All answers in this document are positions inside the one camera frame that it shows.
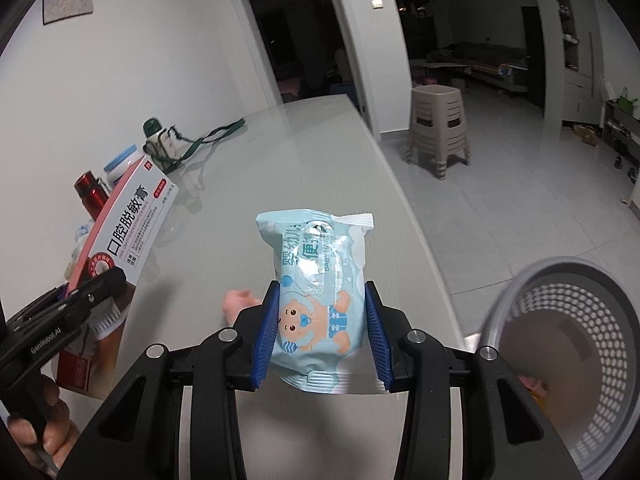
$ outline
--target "green strap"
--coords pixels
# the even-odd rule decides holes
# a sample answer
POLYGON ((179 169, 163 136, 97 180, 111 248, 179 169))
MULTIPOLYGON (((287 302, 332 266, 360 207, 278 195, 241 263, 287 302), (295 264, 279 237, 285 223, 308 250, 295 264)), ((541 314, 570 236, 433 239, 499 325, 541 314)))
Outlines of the green strap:
POLYGON ((175 125, 174 125, 174 126, 171 126, 168 131, 169 132, 173 131, 176 139, 178 139, 178 140, 186 140, 187 142, 191 143, 191 146, 189 146, 189 149, 186 152, 184 152, 183 156, 181 156, 180 158, 168 158, 168 157, 165 157, 165 156, 153 155, 153 154, 149 153, 146 150, 146 143, 143 146, 143 151, 147 155, 151 156, 154 160, 158 160, 159 162, 170 162, 171 165, 166 170, 164 170, 165 173, 169 174, 173 170, 178 168, 178 166, 180 166, 191 155, 193 155, 201 145, 203 145, 203 144, 214 144, 214 143, 218 142, 219 140, 222 140, 225 137, 228 137, 229 135, 231 135, 232 133, 238 131, 240 128, 242 128, 244 126, 244 124, 245 124, 245 120, 244 119, 240 119, 240 120, 237 120, 235 123, 227 124, 226 126, 220 126, 219 128, 216 128, 215 130, 209 132, 207 135, 205 135, 203 137, 200 137, 199 139, 196 139, 196 140, 191 140, 191 139, 188 139, 187 137, 183 136, 178 130, 175 129, 175 125), (222 132, 224 130, 225 130, 225 132, 222 135, 220 135, 218 137, 215 137, 214 139, 210 139, 209 138, 209 137, 212 137, 215 134, 217 134, 219 132, 222 132))

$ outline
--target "cartoon baby face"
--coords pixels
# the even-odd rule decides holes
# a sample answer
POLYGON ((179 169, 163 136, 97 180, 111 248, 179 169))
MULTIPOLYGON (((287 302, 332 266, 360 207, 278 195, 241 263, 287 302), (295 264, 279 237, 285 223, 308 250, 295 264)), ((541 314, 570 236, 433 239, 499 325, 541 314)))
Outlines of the cartoon baby face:
POLYGON ((289 341, 297 341, 309 331, 311 316, 306 307, 296 300, 291 300, 280 310, 278 329, 280 336, 289 341))

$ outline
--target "white jar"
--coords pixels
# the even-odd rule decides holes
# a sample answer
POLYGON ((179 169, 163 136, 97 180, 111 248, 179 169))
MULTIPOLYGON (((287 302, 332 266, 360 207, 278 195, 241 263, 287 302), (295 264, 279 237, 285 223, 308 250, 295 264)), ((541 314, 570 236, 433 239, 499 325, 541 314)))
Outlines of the white jar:
POLYGON ((127 171, 127 168, 144 156, 145 154, 142 153, 135 144, 132 144, 107 164, 104 167, 104 173, 107 174, 107 184, 109 188, 113 191, 124 175, 124 172, 127 171))

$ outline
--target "human hand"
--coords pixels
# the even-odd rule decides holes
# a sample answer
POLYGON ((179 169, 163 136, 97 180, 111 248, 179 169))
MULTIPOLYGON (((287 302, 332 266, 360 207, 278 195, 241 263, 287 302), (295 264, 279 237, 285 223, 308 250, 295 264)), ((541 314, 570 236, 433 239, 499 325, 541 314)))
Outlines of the human hand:
POLYGON ((233 325, 238 319, 241 310, 261 303, 261 300, 251 295, 251 291, 248 288, 245 290, 230 290, 222 299, 222 312, 225 314, 226 322, 229 325, 233 325))
MULTIPOLYGON (((42 377, 44 399, 52 406, 51 415, 42 436, 44 450, 49 453, 54 464, 60 468, 78 440, 78 427, 69 418, 69 408, 60 400, 60 388, 47 376, 42 377)), ((38 438, 30 422, 18 417, 9 417, 7 427, 20 450, 32 466, 45 471, 55 478, 55 473, 44 465, 44 462, 31 448, 37 444, 38 438)))

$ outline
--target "silver screw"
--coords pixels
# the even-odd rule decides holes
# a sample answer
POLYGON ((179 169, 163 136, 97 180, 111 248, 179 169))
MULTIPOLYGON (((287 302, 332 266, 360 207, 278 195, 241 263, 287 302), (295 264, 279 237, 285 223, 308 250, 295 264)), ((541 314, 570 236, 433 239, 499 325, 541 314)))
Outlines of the silver screw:
POLYGON ((233 328, 225 328, 218 334, 218 339, 226 343, 233 341, 236 337, 238 337, 238 332, 236 332, 233 328))
POLYGON ((422 330, 409 330, 406 333, 406 338, 412 343, 424 343, 427 335, 422 330))
POLYGON ((158 359, 164 354, 164 347, 162 345, 151 345, 146 349, 146 356, 150 359, 158 359))
POLYGON ((492 346, 483 346, 480 349, 480 357, 486 361, 493 361, 498 357, 498 351, 492 346))

